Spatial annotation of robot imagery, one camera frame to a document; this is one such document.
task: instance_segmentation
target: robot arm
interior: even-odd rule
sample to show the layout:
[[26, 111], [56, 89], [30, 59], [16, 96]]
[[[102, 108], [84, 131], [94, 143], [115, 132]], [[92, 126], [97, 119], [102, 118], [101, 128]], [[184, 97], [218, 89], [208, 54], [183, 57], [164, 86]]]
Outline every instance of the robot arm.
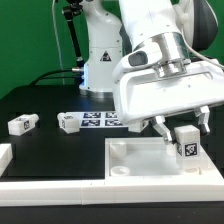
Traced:
[[[224, 75], [222, 69], [206, 61], [191, 63], [182, 31], [194, 49], [209, 47], [217, 34], [217, 19], [208, 2], [181, 0], [175, 6], [170, 0], [119, 3], [133, 51], [113, 72], [120, 121], [151, 120], [164, 140], [172, 142], [163, 124], [165, 117], [194, 111], [207, 134], [209, 106], [224, 101]], [[203, 22], [208, 19], [212, 25]]]

